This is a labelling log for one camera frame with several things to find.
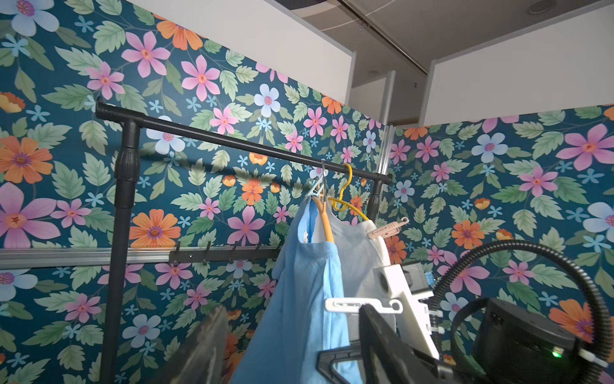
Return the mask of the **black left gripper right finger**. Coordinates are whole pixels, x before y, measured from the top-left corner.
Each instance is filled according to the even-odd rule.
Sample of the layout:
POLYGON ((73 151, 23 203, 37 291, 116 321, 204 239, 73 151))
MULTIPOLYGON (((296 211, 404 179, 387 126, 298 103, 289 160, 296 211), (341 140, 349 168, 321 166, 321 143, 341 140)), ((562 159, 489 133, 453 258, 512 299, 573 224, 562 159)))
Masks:
POLYGON ((371 306, 359 311, 361 356, 367 383, 431 383, 432 373, 371 306))

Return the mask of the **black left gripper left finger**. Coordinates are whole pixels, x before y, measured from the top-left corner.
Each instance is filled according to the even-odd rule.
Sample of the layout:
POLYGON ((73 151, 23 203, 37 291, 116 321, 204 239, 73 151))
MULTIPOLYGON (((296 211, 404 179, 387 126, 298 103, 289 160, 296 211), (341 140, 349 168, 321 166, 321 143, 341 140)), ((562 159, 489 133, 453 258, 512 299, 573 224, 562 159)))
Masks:
POLYGON ((146 383, 221 383, 229 332, 227 310, 217 305, 170 360, 146 383))

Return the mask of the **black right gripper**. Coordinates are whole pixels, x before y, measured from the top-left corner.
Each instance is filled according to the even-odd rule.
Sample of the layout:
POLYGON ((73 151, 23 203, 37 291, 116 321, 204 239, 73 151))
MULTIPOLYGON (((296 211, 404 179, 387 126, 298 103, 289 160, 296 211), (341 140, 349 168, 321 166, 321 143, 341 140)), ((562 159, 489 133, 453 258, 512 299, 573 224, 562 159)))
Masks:
POLYGON ((453 367, 414 348, 393 350, 379 356, 373 352, 363 358, 361 347, 351 345, 318 353, 316 369, 332 383, 348 383, 341 373, 343 363, 356 363, 364 383, 459 383, 453 367))

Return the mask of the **light blue garment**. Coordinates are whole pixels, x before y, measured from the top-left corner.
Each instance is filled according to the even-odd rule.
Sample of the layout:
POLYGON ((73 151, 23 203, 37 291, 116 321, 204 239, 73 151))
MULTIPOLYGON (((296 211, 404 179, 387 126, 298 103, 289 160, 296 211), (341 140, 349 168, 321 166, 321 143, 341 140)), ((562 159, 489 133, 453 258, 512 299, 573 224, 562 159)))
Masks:
POLYGON ((307 198, 292 221, 273 279, 276 290, 234 370, 232 383, 326 383, 322 351, 350 345, 347 315, 326 310, 327 299, 352 297, 352 254, 339 235, 329 242, 321 212, 307 198))

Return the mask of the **white t-shirt black print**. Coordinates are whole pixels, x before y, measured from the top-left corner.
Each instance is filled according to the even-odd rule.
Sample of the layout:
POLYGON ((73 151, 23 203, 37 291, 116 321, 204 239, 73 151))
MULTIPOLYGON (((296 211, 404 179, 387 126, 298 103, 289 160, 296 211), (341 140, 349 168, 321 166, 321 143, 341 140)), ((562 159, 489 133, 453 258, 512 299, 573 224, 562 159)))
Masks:
POLYGON ((326 310, 327 299, 377 299, 379 291, 374 270, 388 267, 390 259, 385 243, 371 239, 373 222, 351 226, 330 217, 334 240, 327 241, 319 214, 305 219, 299 230, 302 240, 306 286, 310 289, 306 302, 305 324, 309 340, 321 347, 340 347, 359 339, 358 314, 334 313, 326 310))

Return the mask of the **pink clothespin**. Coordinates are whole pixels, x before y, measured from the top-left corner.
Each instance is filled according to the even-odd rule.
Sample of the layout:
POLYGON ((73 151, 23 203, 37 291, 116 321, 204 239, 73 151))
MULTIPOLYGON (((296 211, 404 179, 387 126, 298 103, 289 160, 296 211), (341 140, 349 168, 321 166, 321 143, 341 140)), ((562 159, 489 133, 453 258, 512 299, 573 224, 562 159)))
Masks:
POLYGON ((368 233, 369 238, 390 238, 397 235, 401 228, 409 224, 409 219, 404 217, 400 222, 390 222, 368 233))

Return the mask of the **tan orange plastic hanger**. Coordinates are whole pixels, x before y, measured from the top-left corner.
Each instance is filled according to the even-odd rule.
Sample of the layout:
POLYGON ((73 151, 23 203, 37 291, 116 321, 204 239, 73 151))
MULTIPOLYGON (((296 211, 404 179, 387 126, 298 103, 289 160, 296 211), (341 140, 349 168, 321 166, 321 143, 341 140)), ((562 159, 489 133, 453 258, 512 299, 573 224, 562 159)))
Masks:
MULTIPOLYGON (((319 175, 324 174, 326 176, 326 165, 325 165, 324 160, 321 160, 321 166, 319 170, 321 171, 319 175)), ((322 228, 323 228, 323 232, 324 232, 326 241, 329 243, 334 243, 334 233, 330 225, 330 220, 329 220, 328 210, 327 210, 327 194, 325 194, 323 200, 319 200, 316 198, 312 198, 312 200, 315 202, 318 208, 318 212, 321 217, 322 228)))

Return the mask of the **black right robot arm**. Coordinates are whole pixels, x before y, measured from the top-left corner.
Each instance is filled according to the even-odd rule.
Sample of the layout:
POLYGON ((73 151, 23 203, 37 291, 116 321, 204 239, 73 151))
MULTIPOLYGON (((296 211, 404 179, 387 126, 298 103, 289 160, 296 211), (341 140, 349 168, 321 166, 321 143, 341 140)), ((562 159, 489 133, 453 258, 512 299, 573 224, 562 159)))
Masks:
POLYGON ((417 264, 374 272, 381 299, 328 299, 329 312, 357 315, 358 342, 318 354, 317 371, 345 382, 341 366, 362 361, 368 383, 596 383, 609 365, 612 325, 596 284, 574 261, 524 240, 487 243, 468 252, 435 286, 417 264), (462 307, 449 328, 451 363, 439 355, 440 305, 454 281, 477 260, 502 251, 527 251, 558 265, 588 304, 593 337, 585 341, 554 321, 501 299, 462 307))

